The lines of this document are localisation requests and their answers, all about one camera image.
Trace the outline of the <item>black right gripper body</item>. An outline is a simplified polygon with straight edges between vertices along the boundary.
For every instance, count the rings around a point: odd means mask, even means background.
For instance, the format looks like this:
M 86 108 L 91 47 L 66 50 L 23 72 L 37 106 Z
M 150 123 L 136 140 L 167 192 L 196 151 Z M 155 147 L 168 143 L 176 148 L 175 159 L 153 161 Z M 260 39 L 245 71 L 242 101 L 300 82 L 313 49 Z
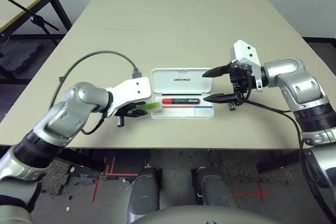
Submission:
M 244 104 L 253 89 L 251 72 L 231 63 L 229 76 L 236 95 L 236 104 Z

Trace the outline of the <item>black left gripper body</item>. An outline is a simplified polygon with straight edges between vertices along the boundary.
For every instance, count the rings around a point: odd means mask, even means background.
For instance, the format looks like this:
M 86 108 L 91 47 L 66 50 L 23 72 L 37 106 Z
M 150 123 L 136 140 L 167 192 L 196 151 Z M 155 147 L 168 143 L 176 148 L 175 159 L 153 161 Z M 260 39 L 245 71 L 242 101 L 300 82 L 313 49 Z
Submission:
M 117 110 L 115 116 L 128 116 L 131 117 L 133 115 L 134 104 L 127 104 L 122 106 Z

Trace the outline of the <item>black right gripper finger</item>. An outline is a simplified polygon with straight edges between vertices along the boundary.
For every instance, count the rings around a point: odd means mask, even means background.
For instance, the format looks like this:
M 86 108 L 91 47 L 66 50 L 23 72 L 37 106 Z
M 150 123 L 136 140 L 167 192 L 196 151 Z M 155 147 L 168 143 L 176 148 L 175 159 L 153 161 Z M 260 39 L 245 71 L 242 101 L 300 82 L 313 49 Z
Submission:
M 228 74 L 231 72 L 232 64 L 229 63 L 224 66 L 216 67 L 206 71 L 202 77 L 203 78 L 216 78 Z
M 237 97 L 236 94 L 224 94 L 224 93 L 218 93 L 218 94 L 212 94 L 205 98 L 203 98 L 204 101 L 210 102 L 210 103 L 236 103 Z

